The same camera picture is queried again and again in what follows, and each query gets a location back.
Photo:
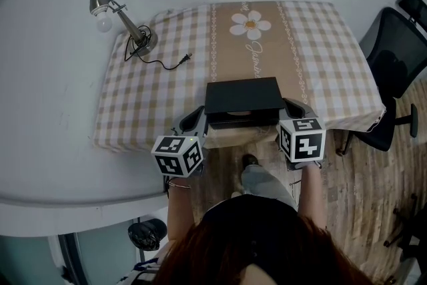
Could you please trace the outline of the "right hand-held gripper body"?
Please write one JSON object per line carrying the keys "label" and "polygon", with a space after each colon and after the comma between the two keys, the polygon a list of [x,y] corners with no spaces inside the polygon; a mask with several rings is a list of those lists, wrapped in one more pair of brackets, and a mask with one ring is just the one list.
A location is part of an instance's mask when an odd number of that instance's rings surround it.
{"label": "right hand-held gripper body", "polygon": [[286,157],[289,171],[300,170],[324,158],[326,129],[318,117],[284,119],[277,125],[279,149]]}

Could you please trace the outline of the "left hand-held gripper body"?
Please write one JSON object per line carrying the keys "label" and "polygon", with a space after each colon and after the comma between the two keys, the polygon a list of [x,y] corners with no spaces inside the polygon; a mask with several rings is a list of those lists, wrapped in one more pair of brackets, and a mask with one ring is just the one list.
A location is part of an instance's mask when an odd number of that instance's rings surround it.
{"label": "left hand-held gripper body", "polygon": [[205,164],[203,145],[206,133],[200,130],[159,135],[151,149],[157,169],[163,176],[190,177],[201,174]]}

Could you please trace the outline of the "black tissue box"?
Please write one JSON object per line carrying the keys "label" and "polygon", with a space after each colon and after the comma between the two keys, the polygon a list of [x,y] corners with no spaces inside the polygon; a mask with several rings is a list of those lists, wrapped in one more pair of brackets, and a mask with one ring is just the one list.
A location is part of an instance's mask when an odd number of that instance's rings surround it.
{"label": "black tissue box", "polygon": [[205,114],[213,129],[276,125],[285,103],[275,77],[211,82]]}

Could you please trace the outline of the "person's right forearm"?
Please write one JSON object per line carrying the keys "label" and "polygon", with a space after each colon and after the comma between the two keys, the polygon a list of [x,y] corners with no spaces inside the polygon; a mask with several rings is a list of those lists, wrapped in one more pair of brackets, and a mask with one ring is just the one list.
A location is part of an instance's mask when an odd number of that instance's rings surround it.
{"label": "person's right forearm", "polygon": [[309,218],[317,227],[326,229],[327,215],[323,199],[320,168],[309,164],[302,168],[298,215]]}

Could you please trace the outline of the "person's left forearm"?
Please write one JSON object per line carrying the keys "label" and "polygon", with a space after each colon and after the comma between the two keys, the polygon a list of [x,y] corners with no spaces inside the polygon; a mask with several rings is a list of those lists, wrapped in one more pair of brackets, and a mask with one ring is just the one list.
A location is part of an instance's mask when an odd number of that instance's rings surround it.
{"label": "person's left forearm", "polygon": [[194,225],[191,186],[187,178],[168,181],[167,237],[170,242],[181,240]]}

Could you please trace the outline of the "checked daisy tablecloth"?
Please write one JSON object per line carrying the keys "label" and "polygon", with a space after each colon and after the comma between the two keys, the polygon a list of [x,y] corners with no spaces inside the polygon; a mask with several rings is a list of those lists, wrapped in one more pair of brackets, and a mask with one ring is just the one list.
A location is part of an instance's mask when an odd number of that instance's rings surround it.
{"label": "checked daisy tablecloth", "polygon": [[124,60],[120,35],[100,95],[96,146],[151,149],[175,119],[205,102],[210,82],[275,77],[283,97],[309,105],[327,128],[368,131],[385,112],[356,38],[331,3],[237,2],[169,10],[158,37]]}

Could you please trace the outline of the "person's dark shoe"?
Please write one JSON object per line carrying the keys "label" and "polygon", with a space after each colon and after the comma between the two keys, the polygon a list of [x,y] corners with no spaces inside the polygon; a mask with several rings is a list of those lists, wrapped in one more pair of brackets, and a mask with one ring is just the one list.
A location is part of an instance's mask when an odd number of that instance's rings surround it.
{"label": "person's dark shoe", "polygon": [[245,154],[242,156],[242,165],[243,169],[246,169],[248,166],[257,166],[259,161],[256,156],[252,154]]}

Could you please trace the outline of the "black cap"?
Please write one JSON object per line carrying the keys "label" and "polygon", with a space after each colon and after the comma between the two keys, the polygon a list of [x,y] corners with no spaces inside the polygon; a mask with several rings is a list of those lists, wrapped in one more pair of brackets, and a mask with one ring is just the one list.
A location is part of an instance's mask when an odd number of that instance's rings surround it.
{"label": "black cap", "polygon": [[136,222],[127,229],[129,239],[135,247],[143,251],[156,251],[167,235],[166,224],[157,218]]}

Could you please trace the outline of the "person's dark top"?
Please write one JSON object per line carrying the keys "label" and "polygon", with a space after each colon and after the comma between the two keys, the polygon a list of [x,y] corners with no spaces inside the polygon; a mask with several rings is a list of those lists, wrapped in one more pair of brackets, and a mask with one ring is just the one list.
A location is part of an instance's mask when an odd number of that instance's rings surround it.
{"label": "person's dark top", "polygon": [[266,222],[293,220],[297,211],[293,207],[271,198],[244,194],[224,200],[210,208],[201,222],[210,224],[253,224],[256,221]]}

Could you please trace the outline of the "black mesh office chair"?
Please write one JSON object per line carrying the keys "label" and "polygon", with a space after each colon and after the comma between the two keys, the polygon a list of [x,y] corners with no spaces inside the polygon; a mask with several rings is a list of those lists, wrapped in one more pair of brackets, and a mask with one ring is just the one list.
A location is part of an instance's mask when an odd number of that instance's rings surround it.
{"label": "black mesh office chair", "polygon": [[367,62],[386,109],[369,132],[349,131],[343,148],[336,154],[344,156],[356,136],[365,144],[386,152],[390,149],[397,125],[408,124],[410,136],[418,135],[418,110],[412,104],[410,114],[396,116],[396,100],[401,98],[415,78],[427,67],[427,3],[423,0],[398,0],[397,5],[408,15],[392,7],[381,10],[376,21],[360,42],[367,53]]}

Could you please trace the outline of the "metal desk lamp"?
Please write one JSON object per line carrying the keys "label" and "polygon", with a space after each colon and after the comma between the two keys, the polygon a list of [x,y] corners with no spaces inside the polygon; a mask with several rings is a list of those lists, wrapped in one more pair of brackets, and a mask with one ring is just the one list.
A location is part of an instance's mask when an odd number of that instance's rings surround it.
{"label": "metal desk lamp", "polygon": [[89,12],[96,18],[97,29],[106,33],[112,28],[112,20],[108,11],[116,13],[129,33],[125,46],[124,60],[128,61],[134,55],[143,57],[154,50],[157,45],[157,34],[146,25],[139,27],[124,13],[126,4],[120,5],[115,0],[89,0]]}

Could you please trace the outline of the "blue striped white fabric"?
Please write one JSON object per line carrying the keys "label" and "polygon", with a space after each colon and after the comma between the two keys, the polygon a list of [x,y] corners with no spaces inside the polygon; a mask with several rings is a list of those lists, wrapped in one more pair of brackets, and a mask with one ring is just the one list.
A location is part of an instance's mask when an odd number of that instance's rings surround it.
{"label": "blue striped white fabric", "polygon": [[160,266],[159,258],[137,263],[116,285],[152,285]]}

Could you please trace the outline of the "black chair base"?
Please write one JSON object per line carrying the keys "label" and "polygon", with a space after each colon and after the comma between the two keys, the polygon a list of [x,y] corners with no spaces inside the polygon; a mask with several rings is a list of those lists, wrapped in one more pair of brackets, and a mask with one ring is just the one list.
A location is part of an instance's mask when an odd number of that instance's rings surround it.
{"label": "black chair base", "polygon": [[402,259],[417,259],[420,268],[427,270],[427,202],[424,207],[416,211],[418,196],[411,194],[412,207],[408,217],[403,216],[398,208],[393,209],[393,214],[402,224],[402,229],[391,240],[385,240],[383,246],[389,248],[397,242],[397,247],[402,249]]}

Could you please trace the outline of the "dark window frame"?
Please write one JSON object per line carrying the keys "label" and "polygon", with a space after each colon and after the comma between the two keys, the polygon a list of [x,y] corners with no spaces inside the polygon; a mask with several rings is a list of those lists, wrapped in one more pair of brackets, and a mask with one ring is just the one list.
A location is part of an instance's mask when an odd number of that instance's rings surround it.
{"label": "dark window frame", "polygon": [[67,285],[116,285],[145,261],[144,251],[131,243],[126,230],[64,234],[57,240],[63,258],[61,277]]}

